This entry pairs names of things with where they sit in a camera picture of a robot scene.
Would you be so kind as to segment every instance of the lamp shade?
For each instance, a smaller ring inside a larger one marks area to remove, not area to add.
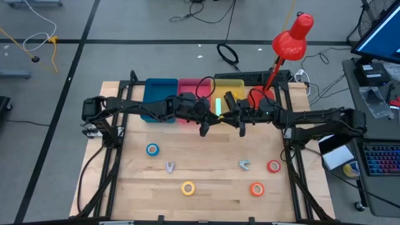
[[[314,18],[308,14],[297,17],[292,28],[284,31],[272,41],[275,53],[283,59],[297,61],[303,58],[307,49],[306,35],[314,24]]]

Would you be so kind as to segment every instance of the yellow tape roll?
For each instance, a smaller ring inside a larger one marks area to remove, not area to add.
[[[190,185],[190,186],[192,187],[192,190],[189,191],[189,192],[185,191],[185,187],[186,187],[187,185]],[[192,195],[192,194],[194,193],[194,184],[193,184],[192,182],[190,182],[190,181],[186,181],[186,182],[184,182],[184,183],[182,184],[181,189],[182,189],[182,193],[183,193],[184,195],[187,195],[187,196]]]

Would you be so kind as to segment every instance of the orange tape roll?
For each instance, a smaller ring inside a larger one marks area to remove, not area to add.
[[[255,187],[259,187],[260,191],[256,192],[256,190],[254,189]],[[261,184],[260,182],[255,182],[250,185],[250,192],[252,195],[254,195],[256,197],[262,196],[264,194],[264,191],[265,191],[264,185]]]

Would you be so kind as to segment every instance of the gray table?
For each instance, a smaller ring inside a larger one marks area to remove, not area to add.
[[[346,76],[349,84],[354,106],[357,110],[360,110],[366,114],[368,132],[364,135],[365,139],[370,140],[391,140],[400,141],[400,125],[399,116],[397,109],[393,109],[396,117],[393,120],[389,120],[387,117],[375,119],[365,105],[360,93],[359,84],[354,75],[355,65],[352,60],[346,60],[342,62],[344,75]],[[387,96],[389,85],[379,87],[379,91],[382,96]],[[392,94],[399,93],[400,88],[395,89]],[[358,143],[362,141],[360,139],[353,139],[351,141],[351,148],[354,153],[354,157],[357,159],[361,172],[361,184],[364,190],[369,191],[373,194],[381,196],[382,198],[388,199],[396,204],[400,204],[400,177],[376,177],[368,176],[365,170],[366,165],[364,164]],[[400,209],[395,208],[381,200],[378,200],[370,195],[365,195],[367,200],[367,206],[370,208],[371,213],[375,216],[387,216],[387,217],[400,217]]]

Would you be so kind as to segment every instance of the chair wheel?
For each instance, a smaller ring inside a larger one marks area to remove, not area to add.
[[[361,201],[355,202],[355,203],[354,203],[354,207],[355,207],[356,210],[359,211],[359,212],[364,212],[364,210],[365,210],[365,207],[363,206],[363,204],[361,204]]]

